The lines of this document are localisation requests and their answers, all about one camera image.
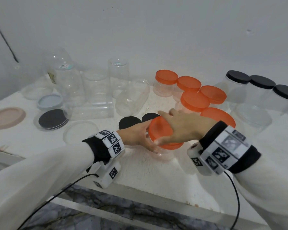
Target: person's left hand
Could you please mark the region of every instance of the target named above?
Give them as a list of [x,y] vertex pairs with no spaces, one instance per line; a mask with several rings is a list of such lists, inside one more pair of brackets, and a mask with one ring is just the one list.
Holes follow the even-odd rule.
[[158,153],[158,147],[146,135],[151,120],[144,123],[138,123],[132,127],[118,130],[117,133],[121,137],[124,145],[141,145],[147,148],[149,151]]

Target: white table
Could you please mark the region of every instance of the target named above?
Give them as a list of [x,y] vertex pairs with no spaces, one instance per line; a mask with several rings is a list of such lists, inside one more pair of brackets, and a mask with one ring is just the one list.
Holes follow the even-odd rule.
[[[159,97],[151,89],[149,98],[137,117],[141,119],[144,114],[158,110],[168,111],[174,104],[172,97]],[[63,132],[75,121],[70,121],[55,131],[40,131],[32,122],[39,112],[34,101],[24,99],[16,92],[0,101],[0,108],[9,106],[23,108],[27,116],[20,124],[0,130],[0,149],[27,158],[65,145]],[[100,130],[118,129],[121,118],[115,113],[114,118],[91,121]],[[280,124],[283,127],[278,129],[278,132],[273,130],[277,129],[277,126],[272,126],[272,130],[268,128],[261,135],[260,141],[255,143],[259,150],[268,150],[276,161],[280,157],[279,151],[288,154],[288,117],[282,118]],[[280,146],[282,142],[286,144],[286,148]],[[225,175],[204,177],[199,174],[186,154],[190,145],[190,142],[185,143],[177,152],[176,158],[169,162],[150,158],[142,147],[127,148],[125,154],[119,158],[122,170],[108,189],[99,189],[89,178],[80,181],[79,185],[230,227],[237,213],[234,189]],[[286,160],[284,166],[288,165],[288,158]],[[242,196],[240,203],[237,229],[269,229]]]

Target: black lid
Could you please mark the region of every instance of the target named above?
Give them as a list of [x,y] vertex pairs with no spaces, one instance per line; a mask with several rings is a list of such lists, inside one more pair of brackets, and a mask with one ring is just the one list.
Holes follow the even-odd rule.
[[54,109],[42,114],[38,120],[41,127],[51,129],[60,126],[67,121],[62,109]]
[[160,116],[160,115],[158,115],[156,113],[147,113],[147,114],[143,115],[142,122],[146,122],[146,121],[154,119],[158,116]]
[[245,73],[235,71],[235,70],[229,70],[226,73],[226,77],[228,77],[232,81],[235,81],[241,84],[247,84],[251,80],[249,75],[246,75]]
[[288,99],[288,86],[287,85],[276,85],[273,91],[279,96]]
[[135,124],[141,123],[141,120],[134,116],[124,117],[119,122],[119,130],[132,127]]
[[275,82],[272,81],[271,79],[258,75],[252,75],[250,83],[259,88],[266,88],[266,89],[272,89],[276,85]]

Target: hand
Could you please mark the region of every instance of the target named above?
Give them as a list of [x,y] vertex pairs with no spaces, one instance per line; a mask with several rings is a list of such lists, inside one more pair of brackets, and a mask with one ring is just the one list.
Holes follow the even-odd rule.
[[158,111],[173,129],[173,135],[163,136],[155,140],[156,145],[169,143],[182,143],[193,139],[200,140],[217,123],[215,120],[199,116],[197,114],[186,114],[170,109],[169,113]]
[[150,122],[151,120],[138,123],[132,127],[118,130],[117,133],[121,137],[124,145],[141,145],[151,152],[158,153],[157,145],[151,142],[151,140],[147,138],[148,135],[146,135]]

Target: white sleeve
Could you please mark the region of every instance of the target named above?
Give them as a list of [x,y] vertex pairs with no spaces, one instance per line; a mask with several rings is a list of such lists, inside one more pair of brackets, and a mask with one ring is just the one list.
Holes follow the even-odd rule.
[[33,210],[92,165],[87,143],[60,147],[0,171],[0,229],[15,230]]
[[239,192],[272,230],[288,230],[288,174],[262,155],[234,178]]

